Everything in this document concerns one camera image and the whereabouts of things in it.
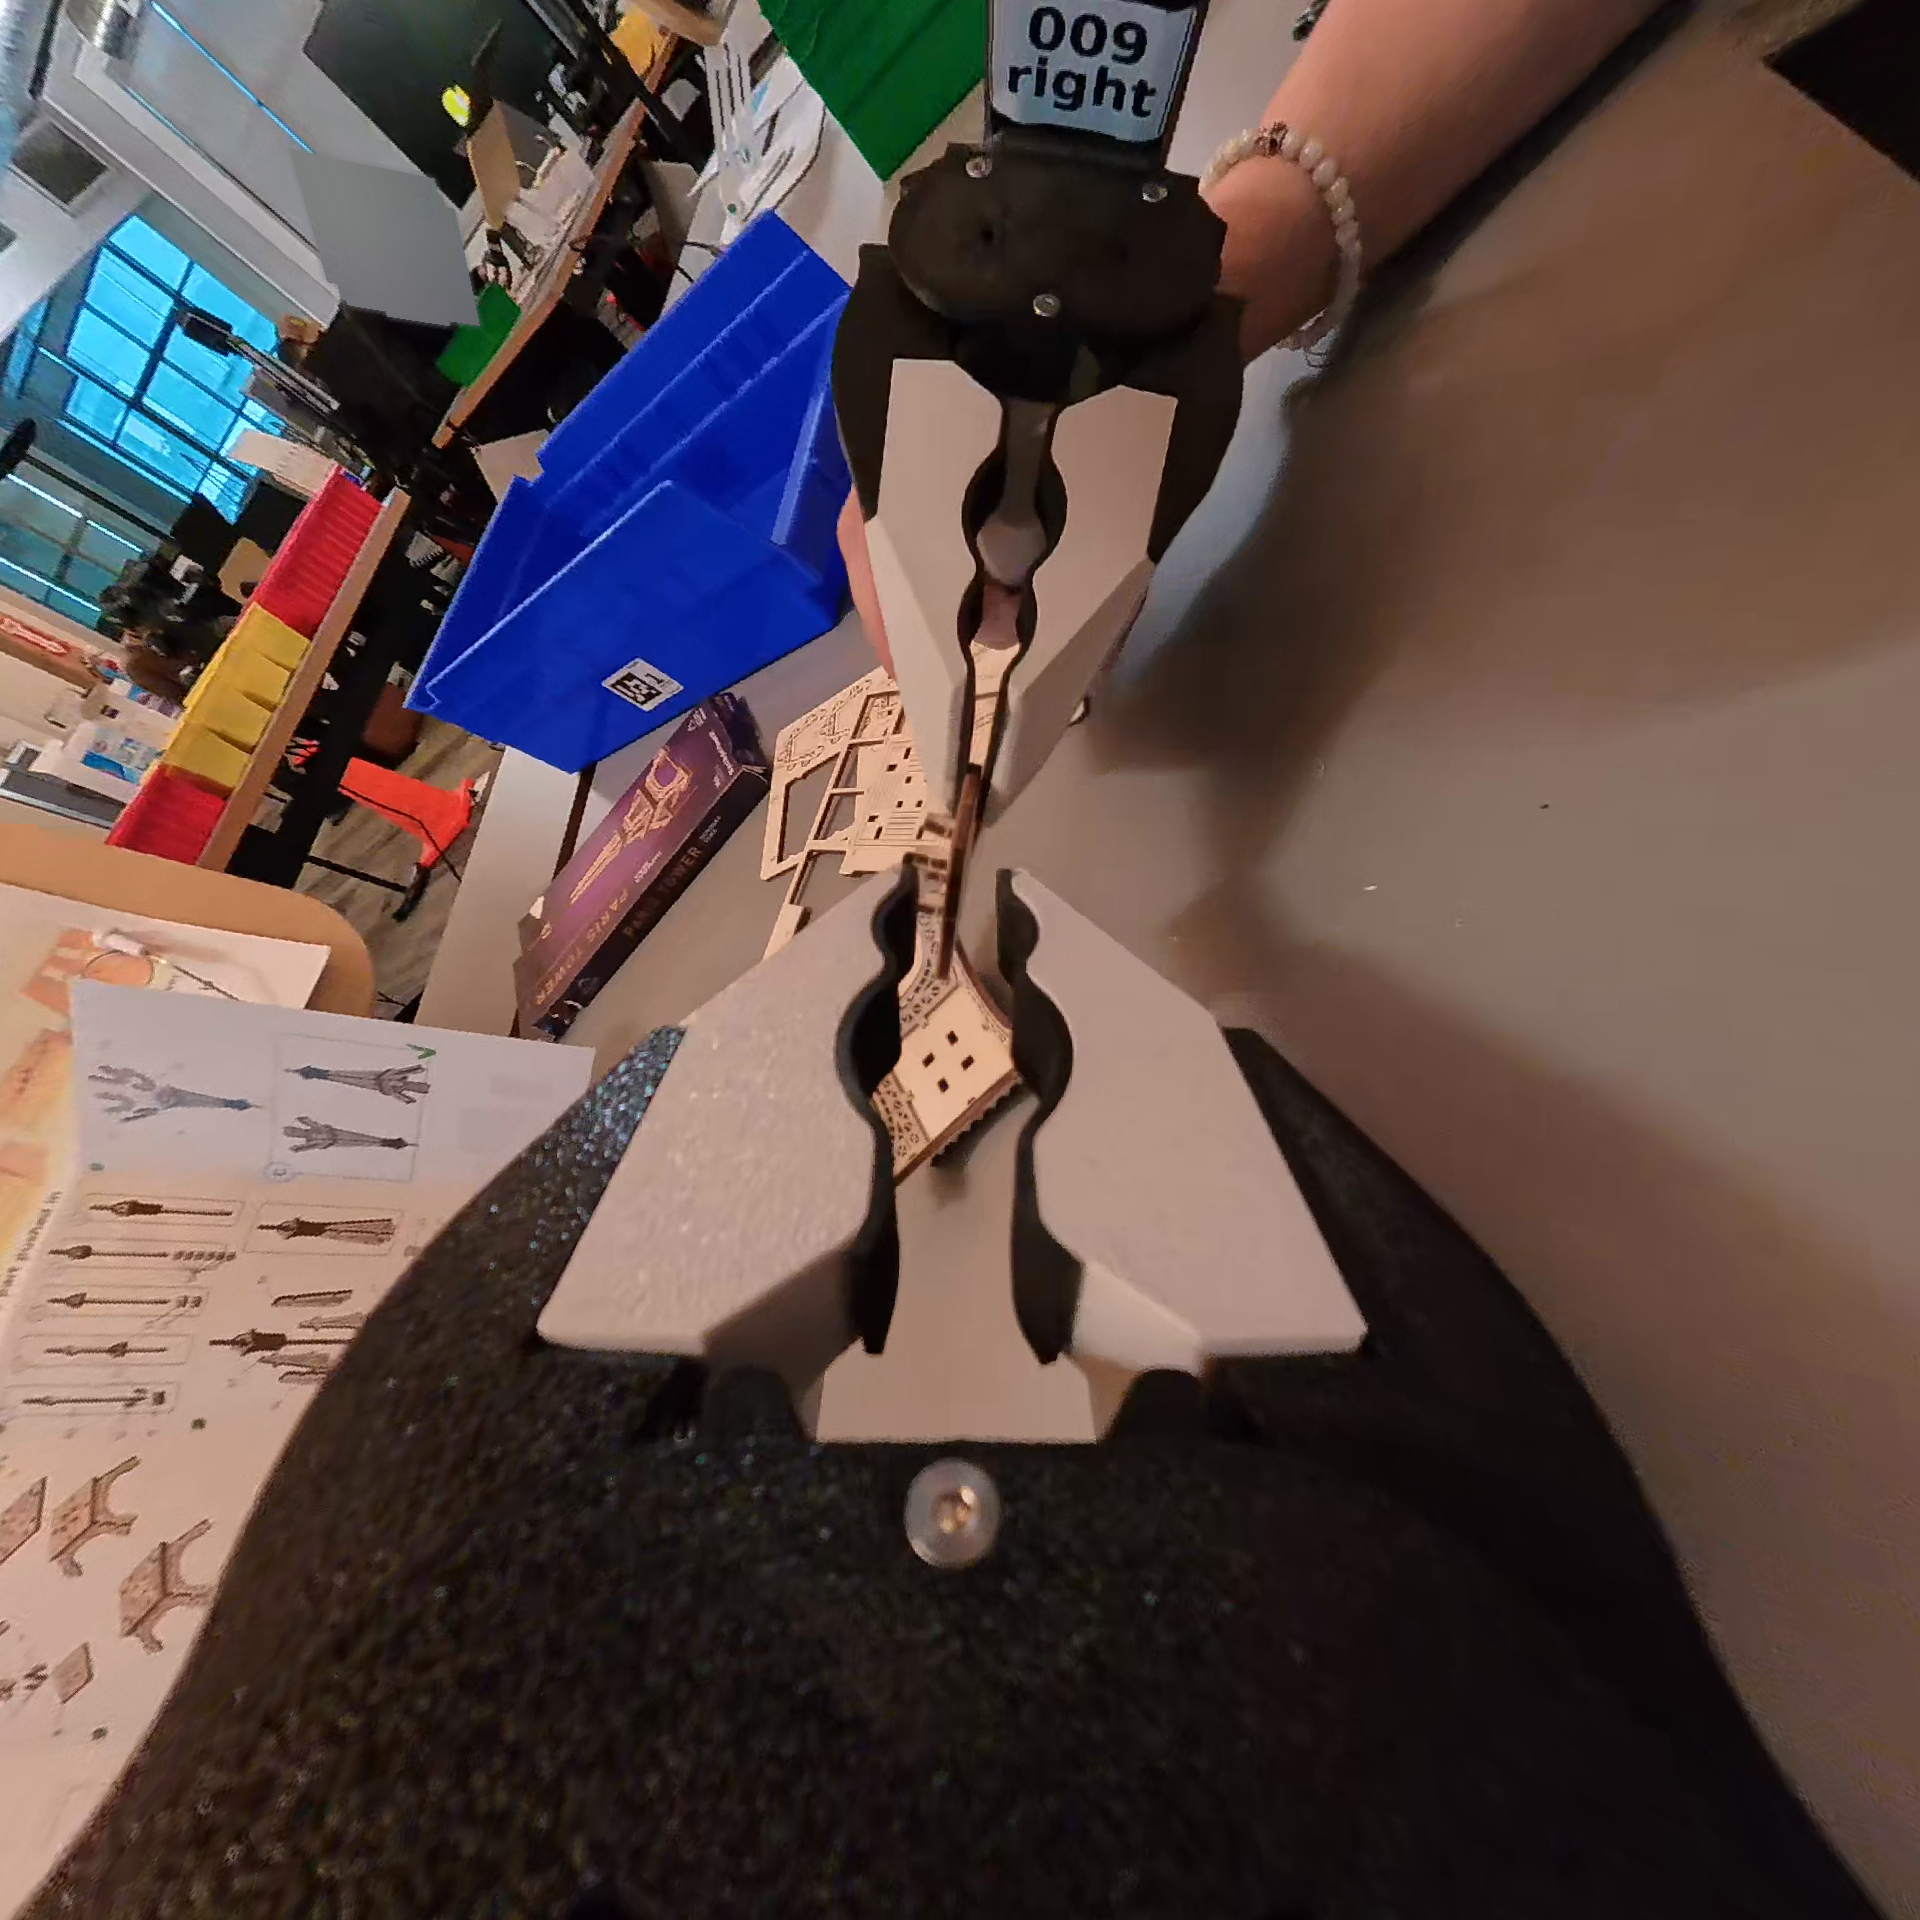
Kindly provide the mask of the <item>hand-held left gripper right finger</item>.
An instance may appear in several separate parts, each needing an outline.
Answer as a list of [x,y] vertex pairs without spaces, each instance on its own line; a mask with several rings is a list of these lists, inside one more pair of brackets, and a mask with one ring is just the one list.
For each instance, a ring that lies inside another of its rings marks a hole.
[[1367,1335],[1212,1012],[1029,870],[996,875],[1015,1067],[1013,1298],[1043,1362],[1205,1374]]

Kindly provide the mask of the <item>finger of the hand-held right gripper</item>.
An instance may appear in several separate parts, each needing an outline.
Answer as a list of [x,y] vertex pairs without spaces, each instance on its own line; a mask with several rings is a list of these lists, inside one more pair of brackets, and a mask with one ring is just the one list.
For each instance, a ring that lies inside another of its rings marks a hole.
[[1166,394],[1110,389],[1065,406],[1052,431],[1063,533],[1031,581],[1036,627],[1002,686],[988,819],[1034,785],[1146,604],[1174,417]]
[[886,394],[874,586],[919,750],[927,812],[953,815],[969,761],[959,614],[975,575],[966,501],[1002,441],[1002,403],[948,359],[897,359]]

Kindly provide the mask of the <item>wooden arch leg piece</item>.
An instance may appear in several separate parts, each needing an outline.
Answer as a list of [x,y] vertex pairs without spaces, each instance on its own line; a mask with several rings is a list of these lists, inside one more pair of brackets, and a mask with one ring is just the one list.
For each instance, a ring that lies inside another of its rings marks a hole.
[[947,812],[926,807],[910,851],[919,869],[919,911],[931,923],[927,969],[941,983],[957,955],[957,921],[1002,743],[1004,682],[1015,655],[1011,644],[969,646],[974,697],[957,799]]

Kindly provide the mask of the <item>person's right forearm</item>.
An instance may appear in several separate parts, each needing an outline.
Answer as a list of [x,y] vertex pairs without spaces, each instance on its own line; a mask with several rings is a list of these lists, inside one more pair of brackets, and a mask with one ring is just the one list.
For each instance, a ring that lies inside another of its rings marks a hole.
[[1653,2],[1329,4],[1257,129],[1234,141],[1299,165],[1333,223],[1338,286],[1279,347],[1323,338],[1362,276],[1589,81]]

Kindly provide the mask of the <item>person's right hand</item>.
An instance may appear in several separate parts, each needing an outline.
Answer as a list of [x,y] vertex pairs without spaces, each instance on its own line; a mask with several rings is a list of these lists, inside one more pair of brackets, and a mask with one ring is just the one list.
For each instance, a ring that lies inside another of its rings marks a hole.
[[1253,158],[1205,188],[1227,234],[1218,290],[1238,302],[1238,359],[1251,366],[1309,322],[1338,289],[1338,242],[1308,173]]

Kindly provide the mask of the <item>large green box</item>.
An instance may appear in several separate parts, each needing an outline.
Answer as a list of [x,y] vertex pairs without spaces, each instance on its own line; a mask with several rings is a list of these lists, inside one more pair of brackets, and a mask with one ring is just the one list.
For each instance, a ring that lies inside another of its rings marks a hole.
[[983,81],[986,2],[759,2],[759,12],[883,182]]

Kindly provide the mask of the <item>wooden puzzle parts sheet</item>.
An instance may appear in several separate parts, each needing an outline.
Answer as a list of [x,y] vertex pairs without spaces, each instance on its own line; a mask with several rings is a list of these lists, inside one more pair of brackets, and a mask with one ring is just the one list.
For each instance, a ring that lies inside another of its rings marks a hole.
[[821,867],[844,877],[917,867],[922,911],[940,911],[943,833],[885,668],[806,709],[774,741],[759,875],[781,881],[783,894],[764,957],[810,921],[806,887]]

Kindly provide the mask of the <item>blue plastic bin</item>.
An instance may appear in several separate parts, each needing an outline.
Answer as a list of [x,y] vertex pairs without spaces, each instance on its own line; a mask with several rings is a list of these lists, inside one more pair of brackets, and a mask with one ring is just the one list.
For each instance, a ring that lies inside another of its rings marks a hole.
[[510,482],[411,709],[578,772],[828,633],[849,601],[846,302],[781,213],[757,215]]

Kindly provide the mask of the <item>purple puzzle box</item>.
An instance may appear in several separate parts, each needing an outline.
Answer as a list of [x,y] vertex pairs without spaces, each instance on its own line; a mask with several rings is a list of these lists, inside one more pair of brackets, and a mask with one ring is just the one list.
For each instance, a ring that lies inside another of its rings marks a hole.
[[690,709],[518,925],[516,1036],[562,1041],[735,827],[773,769],[724,691]]

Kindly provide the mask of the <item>folded paper instruction sheet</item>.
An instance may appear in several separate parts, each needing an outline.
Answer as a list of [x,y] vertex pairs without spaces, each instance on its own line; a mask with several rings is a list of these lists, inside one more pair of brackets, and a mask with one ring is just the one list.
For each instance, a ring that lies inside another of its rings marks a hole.
[[311,943],[5,887],[3,1902],[179,1681],[404,1267],[593,1082],[308,1006]]

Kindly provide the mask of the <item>small green box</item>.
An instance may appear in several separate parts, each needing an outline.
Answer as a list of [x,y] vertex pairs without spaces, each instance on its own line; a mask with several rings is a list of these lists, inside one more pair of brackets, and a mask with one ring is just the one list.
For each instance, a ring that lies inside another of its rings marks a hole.
[[470,386],[510,340],[518,318],[522,309],[503,286],[483,286],[476,319],[451,331],[436,373],[457,389]]

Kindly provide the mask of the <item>orange plastic stand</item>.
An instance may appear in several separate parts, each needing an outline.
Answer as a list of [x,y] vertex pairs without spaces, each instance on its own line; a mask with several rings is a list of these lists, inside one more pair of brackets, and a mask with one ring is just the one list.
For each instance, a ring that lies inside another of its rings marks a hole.
[[459,877],[462,873],[451,854],[473,822],[485,785],[483,777],[468,777],[452,789],[434,787],[354,756],[348,759],[342,771],[341,794],[418,841],[417,869],[421,875],[445,869]]

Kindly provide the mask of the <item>brown board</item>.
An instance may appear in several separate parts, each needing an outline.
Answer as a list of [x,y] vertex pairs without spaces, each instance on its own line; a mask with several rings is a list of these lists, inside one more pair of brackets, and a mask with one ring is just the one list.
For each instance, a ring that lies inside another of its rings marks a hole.
[[46,822],[5,802],[3,883],[93,907],[124,907],[148,921],[314,943],[327,949],[308,1009],[370,1017],[377,1004],[364,937],[330,906],[226,870],[109,849],[79,827]]

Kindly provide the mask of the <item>rack of red yellow bins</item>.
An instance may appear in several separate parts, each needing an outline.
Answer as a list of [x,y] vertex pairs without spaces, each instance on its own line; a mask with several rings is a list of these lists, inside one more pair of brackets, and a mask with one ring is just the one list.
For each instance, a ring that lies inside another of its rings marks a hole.
[[108,830],[108,849],[207,873],[231,867],[341,653],[411,497],[337,470],[279,545],[182,718]]

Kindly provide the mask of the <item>large glass window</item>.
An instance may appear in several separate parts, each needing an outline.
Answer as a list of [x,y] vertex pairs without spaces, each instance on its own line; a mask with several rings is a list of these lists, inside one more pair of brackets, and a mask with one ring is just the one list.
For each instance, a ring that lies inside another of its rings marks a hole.
[[5,340],[5,434],[31,443],[5,476],[5,588],[91,628],[101,597],[193,508],[235,524],[255,468],[245,429],[273,428],[250,363],[193,342],[185,309],[250,345],[279,345],[252,309],[148,222],[124,220]]

